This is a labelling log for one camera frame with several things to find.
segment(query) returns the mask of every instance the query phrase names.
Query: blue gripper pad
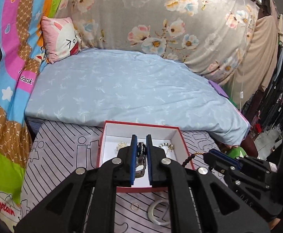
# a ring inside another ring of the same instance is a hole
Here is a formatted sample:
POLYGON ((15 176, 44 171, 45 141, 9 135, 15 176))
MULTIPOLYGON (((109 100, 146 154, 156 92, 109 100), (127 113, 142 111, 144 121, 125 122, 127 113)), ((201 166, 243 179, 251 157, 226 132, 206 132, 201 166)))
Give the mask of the blue gripper pad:
POLYGON ((152 145, 152 138, 151 135, 147 135, 146 137, 146 147, 147 147, 147 165, 148 165, 148 177, 149 177, 149 183, 151 185, 152 183, 152 168, 151 168, 151 157, 150 157, 150 143, 152 145))
POLYGON ((222 153, 222 152, 220 152, 216 149, 211 149, 211 150, 209 150, 208 153, 211 153, 218 158, 221 158, 221 159, 224 159, 225 161, 228 161, 231 164, 231 166, 234 166, 236 168, 236 170, 241 169, 241 166, 240 166, 240 163, 238 162, 238 160, 232 159, 232 158, 228 157, 226 154, 224 154, 224 153, 222 153))
POLYGON ((130 182, 131 182, 131 185, 133 185, 134 180, 135 180, 136 157, 137 157, 137 136, 136 135, 132 135, 130 147, 132 150, 132 160, 131 160, 131 165, 130 165, 130 182))

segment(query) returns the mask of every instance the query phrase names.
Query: pillow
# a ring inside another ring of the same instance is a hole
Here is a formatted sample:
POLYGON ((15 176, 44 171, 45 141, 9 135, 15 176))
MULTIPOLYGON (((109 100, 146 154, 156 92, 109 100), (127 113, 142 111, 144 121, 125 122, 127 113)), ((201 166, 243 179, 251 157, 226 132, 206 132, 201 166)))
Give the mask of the pillow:
POLYGON ((53 64, 79 52, 79 41, 70 17, 41 19, 46 54, 53 64))

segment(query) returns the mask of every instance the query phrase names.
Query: bracelet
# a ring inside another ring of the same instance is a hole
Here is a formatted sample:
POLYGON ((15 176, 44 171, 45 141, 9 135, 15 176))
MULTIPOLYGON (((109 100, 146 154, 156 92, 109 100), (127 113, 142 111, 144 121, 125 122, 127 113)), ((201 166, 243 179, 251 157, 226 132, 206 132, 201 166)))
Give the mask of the bracelet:
POLYGON ((162 143, 159 148, 162 148, 163 146, 167 146, 167 151, 165 155, 169 154, 170 151, 174 149, 174 146, 171 143, 162 143))

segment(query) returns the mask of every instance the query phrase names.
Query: gold ring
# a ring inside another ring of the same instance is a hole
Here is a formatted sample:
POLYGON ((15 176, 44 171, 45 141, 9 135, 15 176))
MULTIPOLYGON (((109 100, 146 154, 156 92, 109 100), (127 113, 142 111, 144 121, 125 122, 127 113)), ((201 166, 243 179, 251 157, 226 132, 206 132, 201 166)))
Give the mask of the gold ring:
POLYGON ((139 204, 138 204, 138 203, 132 203, 132 204, 131 204, 131 209, 132 209, 133 211, 137 211, 137 210, 139 209, 139 204))

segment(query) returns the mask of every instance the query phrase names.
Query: red box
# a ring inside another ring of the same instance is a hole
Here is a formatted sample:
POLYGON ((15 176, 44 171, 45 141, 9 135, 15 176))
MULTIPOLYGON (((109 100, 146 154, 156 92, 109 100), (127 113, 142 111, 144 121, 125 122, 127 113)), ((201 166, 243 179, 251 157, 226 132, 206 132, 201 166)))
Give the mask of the red box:
MULTIPOLYGON (((117 157, 117 146, 121 142, 131 143, 132 135, 136 135, 138 142, 146 142, 146 136, 150 134, 153 146, 159 147, 162 143, 171 143, 174 149, 167 154, 167 158, 183 163, 190 156, 184 139, 178 127, 161 126, 143 123, 126 123, 117 121, 106 121, 101 136, 101 148, 97 157, 97 166, 117 157)), ((186 168, 194 169, 193 163, 186 168)), ((148 167, 141 178, 136 178, 132 187, 118 187, 120 193, 146 193, 167 190, 167 188, 152 188, 148 178, 148 167)))

